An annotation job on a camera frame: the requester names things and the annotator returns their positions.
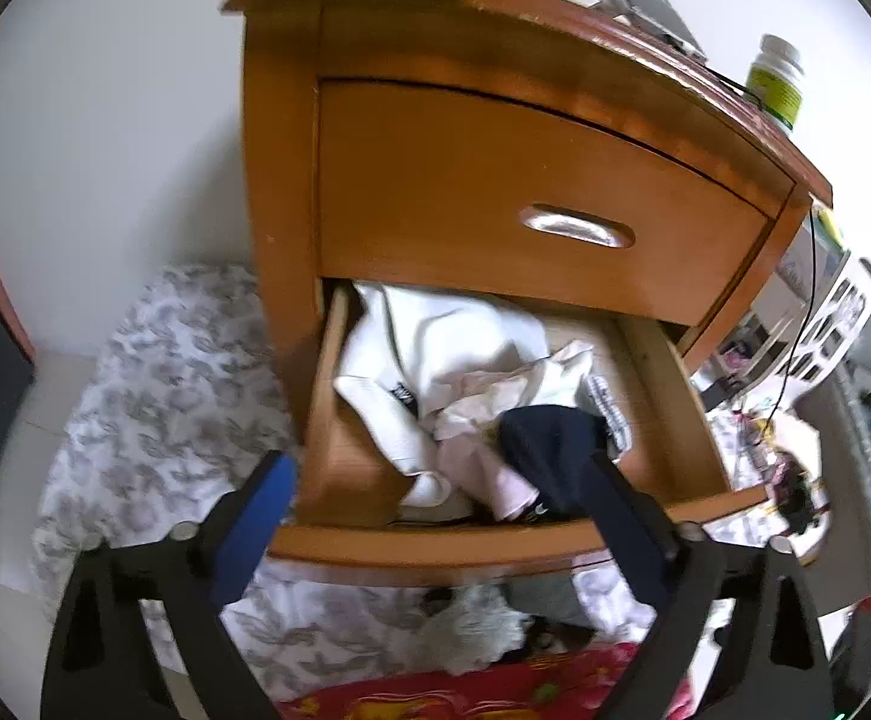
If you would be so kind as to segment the wooden drawer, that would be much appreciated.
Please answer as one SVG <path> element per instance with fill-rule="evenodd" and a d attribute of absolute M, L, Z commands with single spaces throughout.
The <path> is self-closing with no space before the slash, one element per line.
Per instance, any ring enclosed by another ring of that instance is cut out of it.
<path fill-rule="evenodd" d="M 383 83 L 322 91 L 328 277 L 696 325 L 766 224 L 696 172 L 541 110 Z"/>
<path fill-rule="evenodd" d="M 602 537 L 548 502 L 567 463 L 513 466 L 516 416 L 593 422 L 596 444 L 675 520 L 761 504 L 735 489 L 662 327 L 574 305 L 360 281 L 331 294 L 301 487 L 271 553 L 325 582 L 450 585 L 588 566 Z"/>

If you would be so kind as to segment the navy blue garment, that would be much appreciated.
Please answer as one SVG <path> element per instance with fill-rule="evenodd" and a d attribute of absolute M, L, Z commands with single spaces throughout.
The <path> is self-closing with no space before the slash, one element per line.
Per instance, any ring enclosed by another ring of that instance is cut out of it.
<path fill-rule="evenodd" d="M 538 491 L 551 520 L 588 518 L 588 462 L 609 458 L 608 423 L 601 416 L 561 405 L 522 406 L 497 426 L 502 460 Z"/>

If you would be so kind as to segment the pale green lace garment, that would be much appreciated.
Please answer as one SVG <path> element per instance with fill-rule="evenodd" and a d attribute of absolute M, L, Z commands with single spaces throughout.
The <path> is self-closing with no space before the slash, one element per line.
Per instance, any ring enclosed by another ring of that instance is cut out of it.
<path fill-rule="evenodd" d="M 419 671 L 460 676 L 484 670 L 522 649 L 531 626 L 531 616 L 514 610 L 497 585 L 427 590 L 421 608 L 413 653 Z"/>

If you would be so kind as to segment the grey socks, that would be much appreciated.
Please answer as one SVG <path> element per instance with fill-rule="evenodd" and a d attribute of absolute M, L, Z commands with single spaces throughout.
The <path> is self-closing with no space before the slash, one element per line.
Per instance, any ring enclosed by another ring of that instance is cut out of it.
<path fill-rule="evenodd" d="M 540 616 L 549 622 L 588 628 L 590 619 L 580 605 L 570 574 L 511 577 L 506 582 L 507 603 L 514 610 Z"/>

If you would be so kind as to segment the black lace garment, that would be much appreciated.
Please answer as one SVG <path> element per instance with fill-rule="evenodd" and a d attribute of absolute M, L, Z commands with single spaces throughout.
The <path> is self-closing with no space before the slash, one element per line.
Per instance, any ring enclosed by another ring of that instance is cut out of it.
<path fill-rule="evenodd" d="M 590 626 L 588 628 L 564 626 L 564 624 L 549 622 L 544 617 L 531 616 L 531 626 L 522 649 L 507 653 L 492 665 L 518 663 L 540 653 L 577 652 L 590 644 L 593 634 L 595 631 Z"/>

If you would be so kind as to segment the red floral cushion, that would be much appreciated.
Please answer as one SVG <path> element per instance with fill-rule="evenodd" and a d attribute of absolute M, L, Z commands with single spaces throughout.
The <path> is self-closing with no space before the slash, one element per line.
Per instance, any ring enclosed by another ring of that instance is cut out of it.
<path fill-rule="evenodd" d="M 590 718 L 637 650 L 632 642 L 598 644 L 458 676 L 444 671 L 400 674 L 320 689 L 280 702 L 276 710 L 296 720 Z"/>

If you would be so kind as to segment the colourful trinket pile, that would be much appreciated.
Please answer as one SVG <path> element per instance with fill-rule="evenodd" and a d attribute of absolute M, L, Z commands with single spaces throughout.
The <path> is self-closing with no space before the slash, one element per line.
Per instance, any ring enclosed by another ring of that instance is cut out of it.
<path fill-rule="evenodd" d="M 774 512 L 785 523 L 783 536 L 818 528 L 829 511 L 821 483 L 821 439 L 800 418 L 776 410 L 769 418 L 733 410 L 738 460 L 755 473 Z"/>

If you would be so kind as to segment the floral grey white quilt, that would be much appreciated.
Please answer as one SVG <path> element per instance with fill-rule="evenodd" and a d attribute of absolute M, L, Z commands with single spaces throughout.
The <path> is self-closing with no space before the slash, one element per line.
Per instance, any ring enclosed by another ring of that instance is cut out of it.
<path fill-rule="evenodd" d="M 60 605 L 86 539 L 157 541 L 294 444 L 257 278 L 239 265 L 162 271 L 110 337 L 50 466 L 32 557 L 45 603 Z M 644 637 L 652 614 L 616 567 L 568 574 L 600 639 Z M 419 671 L 421 600 L 416 589 L 291 582 L 265 561 L 223 619 L 263 689 L 286 700 Z"/>

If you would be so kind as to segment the white garment with black label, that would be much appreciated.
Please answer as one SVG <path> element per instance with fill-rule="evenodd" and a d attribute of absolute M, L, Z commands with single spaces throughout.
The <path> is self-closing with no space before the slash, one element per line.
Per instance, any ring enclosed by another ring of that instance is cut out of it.
<path fill-rule="evenodd" d="M 538 491 L 495 458 L 461 445 L 461 473 L 438 468 L 434 419 L 461 397 L 467 374 L 507 376 L 549 355 L 540 320 L 510 302 L 376 281 L 354 284 L 361 318 L 344 342 L 333 387 L 362 419 L 385 460 L 408 479 L 398 516 L 452 522 L 481 504 L 515 518 Z"/>

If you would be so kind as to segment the white cutout magazine rack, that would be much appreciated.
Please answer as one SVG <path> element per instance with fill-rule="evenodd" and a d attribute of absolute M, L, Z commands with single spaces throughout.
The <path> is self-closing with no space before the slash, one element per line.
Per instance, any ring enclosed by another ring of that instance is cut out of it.
<path fill-rule="evenodd" d="M 871 273 L 817 203 L 794 242 L 694 383 L 705 411 L 767 415 L 836 369 L 871 317 Z"/>

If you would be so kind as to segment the wooden nightstand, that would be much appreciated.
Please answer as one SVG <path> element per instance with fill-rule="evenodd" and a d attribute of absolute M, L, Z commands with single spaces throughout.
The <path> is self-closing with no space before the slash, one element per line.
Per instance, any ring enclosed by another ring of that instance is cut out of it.
<path fill-rule="evenodd" d="M 322 440 L 323 296 L 374 280 L 608 310 L 687 378 L 833 189 L 766 115 L 566 0 L 227 0 L 263 304 Z"/>

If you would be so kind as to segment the green pill bottle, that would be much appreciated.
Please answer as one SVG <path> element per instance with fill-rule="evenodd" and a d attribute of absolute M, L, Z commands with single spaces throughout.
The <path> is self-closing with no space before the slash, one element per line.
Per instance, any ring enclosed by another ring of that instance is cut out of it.
<path fill-rule="evenodd" d="M 803 101 L 801 85 L 803 68 L 798 49 L 782 37 L 764 34 L 759 54 L 749 67 L 746 89 L 783 132 L 794 130 Z"/>

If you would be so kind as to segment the phone on nightstand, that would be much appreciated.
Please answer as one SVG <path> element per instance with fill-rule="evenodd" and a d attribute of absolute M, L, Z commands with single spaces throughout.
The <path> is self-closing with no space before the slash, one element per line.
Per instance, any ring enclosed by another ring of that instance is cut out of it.
<path fill-rule="evenodd" d="M 709 57 L 668 0 L 595 0 L 591 9 L 621 20 L 699 64 Z"/>

